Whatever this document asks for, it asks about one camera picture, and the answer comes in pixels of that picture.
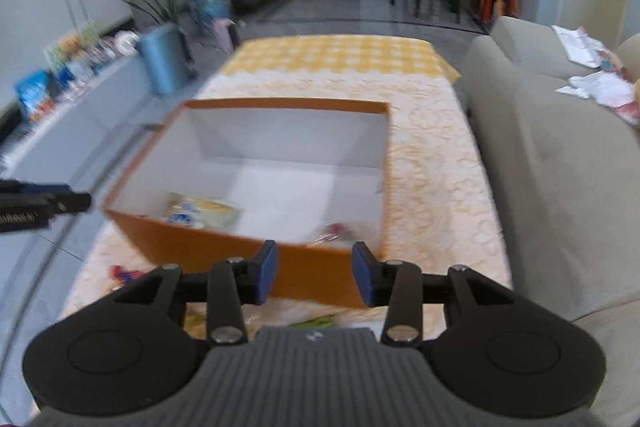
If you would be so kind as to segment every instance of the orange box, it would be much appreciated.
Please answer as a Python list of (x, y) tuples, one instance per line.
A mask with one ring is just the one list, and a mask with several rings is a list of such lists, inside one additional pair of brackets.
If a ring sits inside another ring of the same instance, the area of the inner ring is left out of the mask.
[[(207, 271), (278, 244), (271, 296), (363, 307), (351, 251), (308, 246), (330, 223), (359, 223), (380, 256), (386, 229), (386, 103), (320, 98), (190, 100), (167, 119), (105, 200), (152, 263)], [(171, 192), (232, 204), (232, 233), (164, 222)]]

